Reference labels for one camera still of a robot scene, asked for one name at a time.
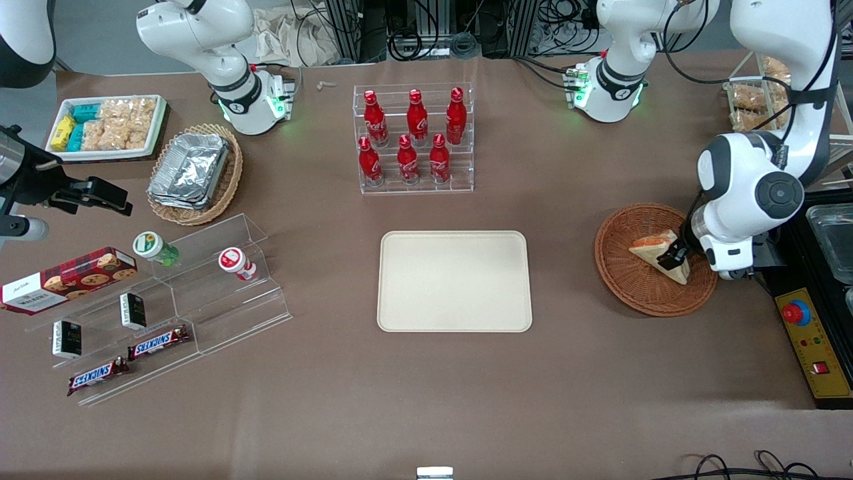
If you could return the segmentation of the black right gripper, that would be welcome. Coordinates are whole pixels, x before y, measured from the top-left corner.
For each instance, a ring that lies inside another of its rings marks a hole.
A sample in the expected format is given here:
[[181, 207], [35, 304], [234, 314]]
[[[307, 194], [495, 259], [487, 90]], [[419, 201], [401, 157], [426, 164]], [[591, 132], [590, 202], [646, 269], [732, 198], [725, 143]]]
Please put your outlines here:
[[80, 207], [98, 207], [130, 217], [133, 204], [128, 192], [100, 177], [88, 177], [78, 189], [67, 189], [73, 180], [62, 160], [31, 145], [19, 136], [18, 125], [1, 127], [2, 215], [11, 215], [16, 203], [36, 205], [47, 201], [48, 209], [76, 213]]

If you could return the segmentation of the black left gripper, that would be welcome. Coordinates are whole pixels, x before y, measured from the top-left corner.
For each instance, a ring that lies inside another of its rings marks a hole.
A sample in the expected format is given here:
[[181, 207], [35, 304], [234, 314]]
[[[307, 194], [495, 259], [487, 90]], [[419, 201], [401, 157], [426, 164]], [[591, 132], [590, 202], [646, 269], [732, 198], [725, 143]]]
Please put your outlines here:
[[701, 238], [708, 234], [703, 212], [690, 212], [680, 227], [680, 240], [683, 243], [671, 243], [665, 252], [658, 256], [657, 263], [665, 271], [681, 267], [689, 252], [706, 257], [706, 248]]

